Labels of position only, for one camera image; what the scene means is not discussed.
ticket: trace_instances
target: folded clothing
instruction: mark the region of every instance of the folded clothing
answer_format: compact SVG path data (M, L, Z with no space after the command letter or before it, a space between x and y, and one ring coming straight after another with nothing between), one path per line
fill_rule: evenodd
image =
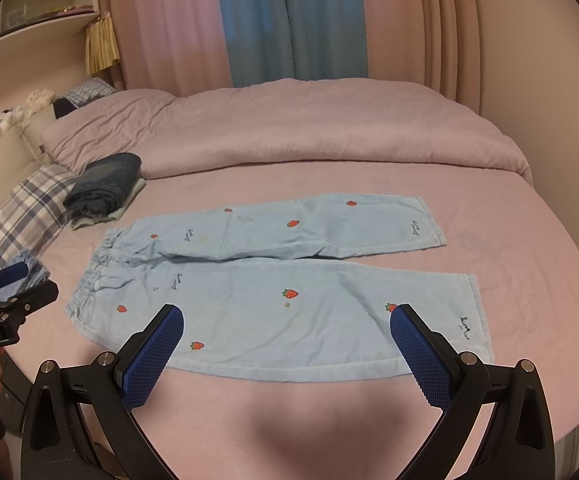
M42 262L28 250L23 249L19 254L16 254L8 264L12 266L14 264L19 264L20 262L25 262L27 264L29 272L22 280L18 280L17 282L10 283L9 285L0 288L0 301L7 301L10 297L18 294L20 291L38 285L40 282L44 282L49 278L49 270L47 267L45 267Z
M103 218L119 209L136 183L140 164L134 153L116 153L89 163L63 202L72 219Z
M91 225L100 224L103 222L111 222L114 220L120 220L122 218L122 216L125 214L125 211L129 207L129 205L135 199L136 195L140 192L141 189L143 189L144 186L146 186L146 184L147 184L147 182L144 178L139 178L136 181L136 183L134 184L134 187L129 192L129 196L127 197L127 200L125 200L125 203L123 204L123 206L119 209L116 209L113 213L109 213L107 216L103 216L101 218L82 217L82 218L79 218L77 220L72 220L70 227L74 231L76 231L77 229L80 229L81 227L87 227L87 226L91 226Z

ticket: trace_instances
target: pink bedsheet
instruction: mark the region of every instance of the pink bedsheet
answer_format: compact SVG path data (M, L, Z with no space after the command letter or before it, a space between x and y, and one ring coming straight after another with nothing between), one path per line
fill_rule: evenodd
M150 181L111 226L225 203L343 191L422 196L447 246L359 261L475 274L497 364L535 362L556 440L579 424L579 251L517 173L380 162L240 166ZM30 378L48 358L80 365L102 351L76 332L63 305L107 227L66 229L44 254L60 297L29 317L21 343L8 349ZM387 480L423 443L439 410L427 405L412 376L290 384L168 368L134 414L180 478ZM484 410L453 476L468 467L487 416Z

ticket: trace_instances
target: blue gripper pad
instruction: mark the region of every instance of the blue gripper pad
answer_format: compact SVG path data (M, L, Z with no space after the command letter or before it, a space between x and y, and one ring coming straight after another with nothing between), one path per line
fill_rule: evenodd
M147 402L182 337L183 329L181 310L172 308L127 367L123 375L121 399L129 411Z
M18 262L0 270L0 288L27 277L29 269L25 262Z
M429 404L445 412L454 395L441 359L402 308L393 310L389 330Z

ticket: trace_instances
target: bed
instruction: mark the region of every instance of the bed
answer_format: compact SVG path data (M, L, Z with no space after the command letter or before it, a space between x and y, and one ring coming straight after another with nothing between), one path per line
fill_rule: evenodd
M357 260L475 274L495 363L536 364L555 440L579 424L579 251L531 187L520 150L467 108L412 83L368 80L281 80L181 100L127 91L58 120L43 141L76 173L101 155L133 151L149 181L119 222L66 228L45 251L60 296L8 349L28 377L46 359L66 367L103 351L63 307L109 227L225 203L401 194L425 199L447 246ZM277 383L171 368L134 411L180 478L207 480L395 478L439 413L412 376ZM469 466L489 413L452 476Z

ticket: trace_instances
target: curtain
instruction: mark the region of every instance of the curtain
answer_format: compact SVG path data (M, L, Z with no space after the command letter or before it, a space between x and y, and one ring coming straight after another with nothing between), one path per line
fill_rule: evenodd
M128 88L186 96L284 77L370 77L424 84L476 112L480 108L476 0L108 5Z

